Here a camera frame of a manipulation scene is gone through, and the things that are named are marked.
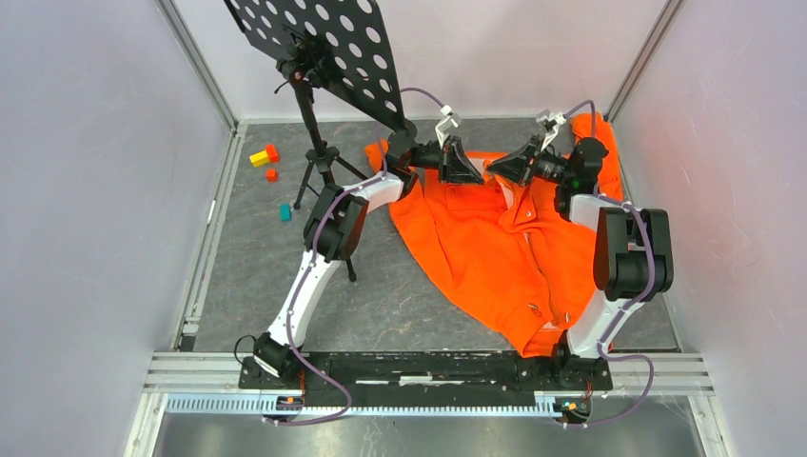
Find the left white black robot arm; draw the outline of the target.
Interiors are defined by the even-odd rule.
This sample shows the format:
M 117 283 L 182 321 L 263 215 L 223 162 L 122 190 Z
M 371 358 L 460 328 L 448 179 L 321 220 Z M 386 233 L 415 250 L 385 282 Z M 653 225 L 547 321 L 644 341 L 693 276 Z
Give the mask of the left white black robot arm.
M 442 183 L 484 183 L 456 135 L 421 144 L 406 132 L 396 132 L 386 145 L 378 172 L 352 186 L 325 184 L 309 214 L 299 272 L 281 311 L 253 350 L 254 362 L 274 387 L 289 387 L 297 380 L 302 364 L 297 353 L 313 311 L 333 274 L 358 247 L 368 213 L 411 193 L 419 181 L 417 169 L 435 171 Z

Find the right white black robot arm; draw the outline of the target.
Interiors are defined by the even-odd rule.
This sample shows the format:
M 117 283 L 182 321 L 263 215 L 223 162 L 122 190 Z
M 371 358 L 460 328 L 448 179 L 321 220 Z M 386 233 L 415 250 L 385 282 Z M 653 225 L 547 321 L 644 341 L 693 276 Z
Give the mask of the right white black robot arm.
M 609 359 L 609 348 L 628 318 L 668 290 L 674 263 L 668 213 L 640 209 L 604 193 L 603 166 L 612 153 L 600 139 L 584 136 L 558 155 L 546 136 L 486 165 L 487 172 L 522 189 L 553 188 L 552 210 L 569 228 L 586 233 L 583 269 L 573 277 L 584 308 L 569 317 L 553 344 L 549 373 L 562 388 L 588 374 L 586 362 Z

